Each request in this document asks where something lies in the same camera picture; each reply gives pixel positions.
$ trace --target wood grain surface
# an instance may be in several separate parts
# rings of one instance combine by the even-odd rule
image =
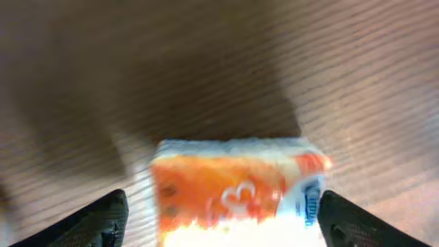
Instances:
[[[439,2],[0,1],[1,186],[18,239],[123,188],[153,246],[163,138],[302,135],[329,187],[439,245]]]

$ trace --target orange tissue pack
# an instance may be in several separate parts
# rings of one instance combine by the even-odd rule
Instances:
[[[309,246],[330,166],[302,138],[164,140],[152,161],[159,245]]]

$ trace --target plastic packaging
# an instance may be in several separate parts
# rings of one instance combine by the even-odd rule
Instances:
[[[330,166],[306,139],[162,141],[152,164],[160,245],[310,244]]]

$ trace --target blue label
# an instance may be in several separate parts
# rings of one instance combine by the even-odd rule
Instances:
[[[318,181],[308,184],[303,192],[305,194],[305,225],[314,224],[318,213],[318,200],[320,198],[320,185]]]

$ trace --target printed logo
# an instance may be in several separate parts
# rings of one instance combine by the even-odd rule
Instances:
[[[314,224],[318,213],[318,200],[320,198],[320,186],[318,181],[314,181],[305,186],[305,226]]]

